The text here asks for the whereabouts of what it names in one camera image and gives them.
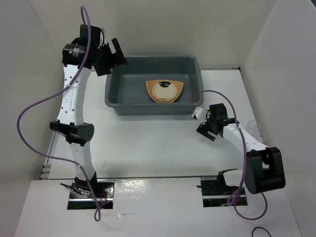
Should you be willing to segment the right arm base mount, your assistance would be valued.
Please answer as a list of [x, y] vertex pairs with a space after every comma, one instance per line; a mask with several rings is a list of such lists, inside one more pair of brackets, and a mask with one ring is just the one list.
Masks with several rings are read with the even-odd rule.
[[229, 196], [238, 189], [237, 184], [229, 184], [228, 178], [224, 175], [238, 171], [237, 169], [226, 169], [219, 171], [217, 175], [200, 178], [200, 184], [197, 188], [200, 189], [202, 195], [203, 207], [226, 207]]

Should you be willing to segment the cream ceramic plate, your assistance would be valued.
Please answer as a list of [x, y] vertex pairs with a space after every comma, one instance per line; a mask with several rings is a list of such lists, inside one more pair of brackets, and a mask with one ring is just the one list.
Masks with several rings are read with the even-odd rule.
[[162, 81], [153, 86], [152, 94], [158, 101], [170, 101], [176, 97], [177, 88], [171, 82]]

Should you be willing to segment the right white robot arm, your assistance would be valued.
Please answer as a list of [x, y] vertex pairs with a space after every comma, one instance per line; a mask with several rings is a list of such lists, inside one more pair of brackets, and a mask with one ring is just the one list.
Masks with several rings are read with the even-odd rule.
[[197, 107], [192, 117], [200, 122], [198, 133], [211, 141], [219, 135], [245, 155], [244, 184], [251, 194], [285, 187], [281, 151], [259, 142], [242, 128], [238, 121], [229, 118], [223, 103], [210, 105], [208, 110]]

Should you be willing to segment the woven bamboo fan-shaped basket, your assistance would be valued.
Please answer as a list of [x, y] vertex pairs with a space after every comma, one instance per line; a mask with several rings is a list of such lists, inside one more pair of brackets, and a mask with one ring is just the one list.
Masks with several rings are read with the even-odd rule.
[[[174, 99], [170, 100], [170, 101], [158, 101], [157, 99], [154, 98], [153, 94], [152, 94], [152, 89], [153, 86], [158, 83], [158, 82], [162, 82], [162, 81], [167, 81], [167, 82], [171, 82], [173, 83], [176, 88], [177, 88], [177, 95]], [[156, 80], [147, 80], [145, 81], [145, 85], [146, 85], [146, 89], [148, 92], [148, 95], [156, 102], [156, 103], [173, 103], [175, 102], [178, 97], [181, 95], [183, 87], [184, 87], [184, 83], [180, 82], [180, 81], [175, 81], [175, 80], [168, 80], [168, 79], [156, 79]]]

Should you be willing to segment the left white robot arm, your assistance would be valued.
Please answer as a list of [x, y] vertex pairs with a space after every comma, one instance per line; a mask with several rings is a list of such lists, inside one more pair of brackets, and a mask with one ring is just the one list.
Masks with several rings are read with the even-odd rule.
[[65, 92], [57, 119], [49, 126], [69, 143], [76, 162], [74, 187], [80, 188], [89, 198], [98, 193], [98, 184], [90, 153], [94, 125], [83, 119], [87, 80], [92, 69], [98, 76], [104, 76], [120, 65], [129, 64], [116, 38], [112, 39], [115, 52], [103, 40], [104, 33], [100, 28], [81, 25], [79, 37], [63, 48]]

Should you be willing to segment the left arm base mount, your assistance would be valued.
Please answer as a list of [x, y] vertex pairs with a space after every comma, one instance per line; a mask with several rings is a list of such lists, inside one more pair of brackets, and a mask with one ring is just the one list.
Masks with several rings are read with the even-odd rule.
[[[98, 179], [95, 191], [97, 203], [101, 209], [113, 209], [114, 199], [114, 180]], [[76, 188], [75, 182], [65, 184], [60, 183], [61, 186], [69, 190], [68, 210], [87, 210], [96, 209], [96, 203], [89, 188]]]

